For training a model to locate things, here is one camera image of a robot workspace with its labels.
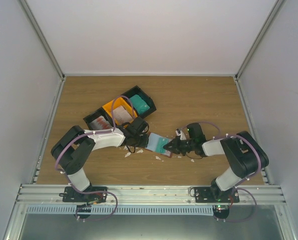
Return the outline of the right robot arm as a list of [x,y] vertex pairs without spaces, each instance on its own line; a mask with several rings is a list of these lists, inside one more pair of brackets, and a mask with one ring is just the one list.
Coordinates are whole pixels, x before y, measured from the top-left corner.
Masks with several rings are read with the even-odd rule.
[[183,155],[194,152],[201,158],[224,155],[229,168],[215,178],[210,185],[210,196],[217,203],[228,197],[228,191],[258,174],[269,164],[264,150],[247,131],[207,140],[200,122],[188,124],[189,138],[182,128],[176,130],[176,137],[163,148],[173,154]]

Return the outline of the brown leather card holder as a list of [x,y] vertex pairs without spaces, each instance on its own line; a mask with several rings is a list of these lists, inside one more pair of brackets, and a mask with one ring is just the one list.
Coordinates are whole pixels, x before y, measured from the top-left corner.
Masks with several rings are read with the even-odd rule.
[[151,132],[149,134],[148,144],[145,147],[145,149],[170,158],[172,157],[172,152],[163,148],[166,144],[170,142],[171,139]]

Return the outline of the teal credit card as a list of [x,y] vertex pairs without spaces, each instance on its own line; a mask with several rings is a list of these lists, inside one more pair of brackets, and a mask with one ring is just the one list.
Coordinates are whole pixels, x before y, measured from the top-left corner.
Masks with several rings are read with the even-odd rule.
[[167,157],[171,156],[172,153],[169,152],[169,151],[167,151],[167,150],[165,150],[165,149],[163,148],[163,146],[166,145],[166,144],[169,143],[169,142],[170,142],[170,139],[165,138],[165,137],[160,137],[160,138],[158,139],[158,142],[157,142],[157,146],[156,146],[155,151],[156,151],[157,153],[159,153],[159,154],[161,154],[161,155],[164,155],[164,156],[167,156]]

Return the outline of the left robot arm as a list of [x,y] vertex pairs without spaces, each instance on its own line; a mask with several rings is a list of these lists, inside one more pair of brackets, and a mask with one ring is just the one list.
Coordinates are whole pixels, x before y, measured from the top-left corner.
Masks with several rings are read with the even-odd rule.
[[105,130],[84,130],[75,125],[51,150],[55,169],[65,175],[75,190],[74,196],[86,202],[91,198],[92,185],[83,167],[91,152],[108,147],[145,148],[149,141],[148,129],[148,123],[141,117]]

